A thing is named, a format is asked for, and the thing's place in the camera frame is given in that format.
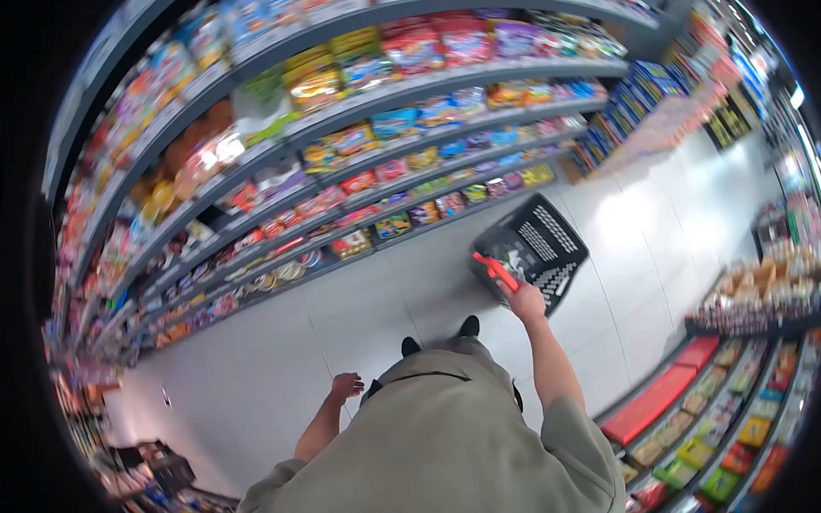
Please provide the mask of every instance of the right hand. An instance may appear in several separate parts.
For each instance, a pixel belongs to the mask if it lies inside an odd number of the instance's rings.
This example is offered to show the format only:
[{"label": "right hand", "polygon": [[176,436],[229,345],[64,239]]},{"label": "right hand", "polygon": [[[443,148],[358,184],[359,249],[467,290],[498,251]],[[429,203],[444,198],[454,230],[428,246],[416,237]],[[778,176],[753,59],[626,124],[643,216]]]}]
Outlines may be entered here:
[{"label": "right hand", "polygon": [[507,298],[511,311],[522,322],[529,319],[544,318],[544,297],[538,287],[530,285],[528,282],[519,282],[519,290],[514,292],[501,281],[496,281],[496,285]]}]

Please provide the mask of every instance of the black shoe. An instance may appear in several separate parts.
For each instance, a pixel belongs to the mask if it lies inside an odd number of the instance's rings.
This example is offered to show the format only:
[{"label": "black shoe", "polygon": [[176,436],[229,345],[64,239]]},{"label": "black shoe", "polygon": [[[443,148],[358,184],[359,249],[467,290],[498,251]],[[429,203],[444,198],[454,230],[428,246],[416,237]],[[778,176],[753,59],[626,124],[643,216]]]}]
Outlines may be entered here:
[{"label": "black shoe", "polygon": [[405,337],[405,340],[402,341],[402,358],[418,353],[421,350],[422,348],[419,347],[419,344],[413,337]]},{"label": "black shoe", "polygon": [[479,336],[479,318],[475,315],[469,316],[462,323],[459,328],[459,337],[478,337]]}]

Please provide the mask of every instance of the store aisle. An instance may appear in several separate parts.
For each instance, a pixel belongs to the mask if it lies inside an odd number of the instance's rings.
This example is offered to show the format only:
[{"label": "store aisle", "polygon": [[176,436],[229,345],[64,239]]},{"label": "store aisle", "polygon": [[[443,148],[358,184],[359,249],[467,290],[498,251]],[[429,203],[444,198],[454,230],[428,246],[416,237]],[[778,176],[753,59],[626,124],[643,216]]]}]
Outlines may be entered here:
[{"label": "store aisle", "polygon": [[[750,223],[778,192],[757,137],[719,155],[700,132],[663,163],[541,190],[591,254],[551,317],[591,415],[679,342],[682,315],[724,263],[754,254]],[[106,397],[121,437],[160,437],[189,458],[199,486],[241,497],[291,456],[333,375],[356,371],[369,383],[400,358],[403,337],[451,336],[469,314],[538,429],[525,330],[465,264],[470,242],[516,205],[375,254],[141,361]],[[347,402],[343,426],[358,402]]]}]

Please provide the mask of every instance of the tiled floor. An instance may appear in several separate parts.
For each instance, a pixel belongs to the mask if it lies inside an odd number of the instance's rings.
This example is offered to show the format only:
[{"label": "tiled floor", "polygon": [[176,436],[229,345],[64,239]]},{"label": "tiled floor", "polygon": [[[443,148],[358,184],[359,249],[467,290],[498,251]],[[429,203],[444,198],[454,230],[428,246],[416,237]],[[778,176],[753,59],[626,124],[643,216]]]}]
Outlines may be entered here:
[{"label": "tiled floor", "polygon": [[[751,136],[718,155],[699,133],[652,167],[541,190],[591,254],[550,320],[592,415],[681,340],[682,315],[723,263],[754,254],[750,222],[778,192],[761,147]],[[465,266],[470,242],[516,205],[330,273],[141,362],[107,397],[121,443],[160,437],[189,457],[201,487],[241,497],[292,454],[334,374],[369,382],[399,359],[404,336],[448,337],[469,314],[479,315],[481,340],[516,379],[538,429],[525,330]],[[348,401],[343,426],[358,402]]]}]

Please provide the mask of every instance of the black shopping basket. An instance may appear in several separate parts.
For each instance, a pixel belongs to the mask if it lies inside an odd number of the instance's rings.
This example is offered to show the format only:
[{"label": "black shopping basket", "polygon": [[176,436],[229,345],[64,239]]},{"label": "black shopping basket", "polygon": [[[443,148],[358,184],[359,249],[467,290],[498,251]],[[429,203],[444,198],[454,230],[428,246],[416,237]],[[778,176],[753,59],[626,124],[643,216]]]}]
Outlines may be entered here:
[{"label": "black shopping basket", "polygon": [[589,252],[550,202],[534,194],[476,239],[473,254],[470,268],[503,305],[507,301],[495,280],[504,271],[495,267],[497,263],[481,259],[495,259],[516,279],[536,285],[544,296],[544,315],[549,317],[567,296]]}]

